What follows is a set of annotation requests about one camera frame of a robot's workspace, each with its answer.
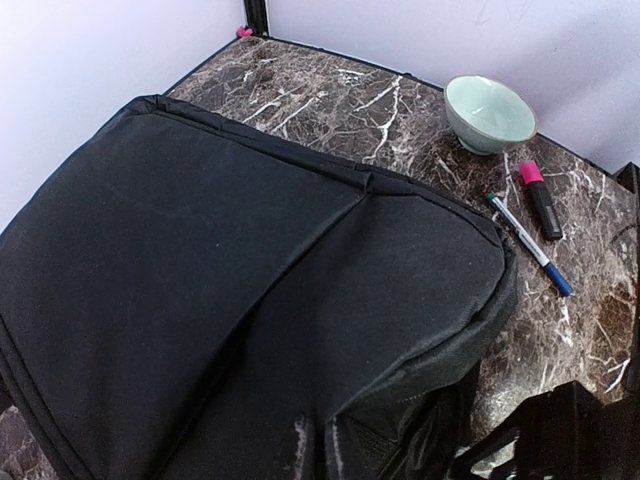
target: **blue pen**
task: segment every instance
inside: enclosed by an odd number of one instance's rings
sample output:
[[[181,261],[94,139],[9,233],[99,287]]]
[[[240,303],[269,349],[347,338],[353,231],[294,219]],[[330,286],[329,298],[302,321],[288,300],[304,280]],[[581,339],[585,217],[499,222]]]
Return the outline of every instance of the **blue pen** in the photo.
[[[551,279],[553,284],[556,287],[558,287],[560,294],[563,297],[568,297],[572,295],[573,288],[571,288],[571,285],[569,285],[569,282],[565,280],[565,278],[558,271],[555,265],[551,263],[551,260],[549,260],[549,258],[544,254],[544,252],[540,250],[540,247],[536,244],[536,242],[533,241],[533,238],[531,238],[531,235],[529,235],[527,231],[524,229],[524,227],[520,225],[520,222],[507,209],[505,204],[500,201],[500,199],[495,193],[490,193],[488,198],[491,204],[496,208],[496,210],[498,210],[502,214],[502,216],[507,221],[509,226],[513,228],[513,230],[518,235],[518,238],[520,239],[520,241],[524,244],[525,247],[527,247],[527,250],[529,250],[531,254],[535,257],[535,259],[538,261],[542,269],[547,273],[547,275],[549,275],[549,278]]]

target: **brown marble countertop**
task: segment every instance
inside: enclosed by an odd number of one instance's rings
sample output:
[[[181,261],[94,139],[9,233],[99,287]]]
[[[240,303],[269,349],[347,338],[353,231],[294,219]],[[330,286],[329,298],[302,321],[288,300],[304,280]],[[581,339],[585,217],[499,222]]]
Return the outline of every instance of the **brown marble countertop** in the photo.
[[[274,40],[234,42],[170,96],[316,150],[372,163],[448,190],[488,216],[494,191],[564,273],[562,299],[516,243],[520,304],[482,362],[477,437],[525,398],[570,381],[603,402],[623,395],[636,295],[633,195],[603,172],[538,136],[508,155],[463,150],[447,125],[440,90],[351,59]],[[535,160],[563,220],[565,238],[541,239],[518,185]],[[15,478],[54,478],[12,409],[0,417],[0,466]]]

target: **black marker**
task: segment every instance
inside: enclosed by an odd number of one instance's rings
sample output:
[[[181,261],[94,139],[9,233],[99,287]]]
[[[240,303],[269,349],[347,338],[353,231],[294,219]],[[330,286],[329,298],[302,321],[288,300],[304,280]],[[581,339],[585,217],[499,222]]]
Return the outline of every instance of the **black marker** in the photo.
[[[524,179],[525,189],[531,199],[536,218],[540,222],[542,236],[546,240],[560,240],[562,238],[560,220],[536,162],[521,163],[520,174]]]

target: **black backpack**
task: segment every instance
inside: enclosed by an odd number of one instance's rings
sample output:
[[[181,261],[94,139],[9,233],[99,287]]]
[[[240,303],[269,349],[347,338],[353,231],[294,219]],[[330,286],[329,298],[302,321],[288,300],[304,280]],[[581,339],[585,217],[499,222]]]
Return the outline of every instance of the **black backpack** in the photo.
[[[467,205],[138,98],[0,237],[0,372],[62,479],[440,479],[515,280]]]

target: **light green bowl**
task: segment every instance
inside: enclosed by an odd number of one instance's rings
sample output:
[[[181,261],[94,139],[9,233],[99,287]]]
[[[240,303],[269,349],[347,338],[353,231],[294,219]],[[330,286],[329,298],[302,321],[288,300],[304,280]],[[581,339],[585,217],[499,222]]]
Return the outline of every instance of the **light green bowl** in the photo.
[[[478,155],[509,150],[532,138],[538,120],[527,103],[500,82],[455,77],[444,89],[447,119],[464,148]]]

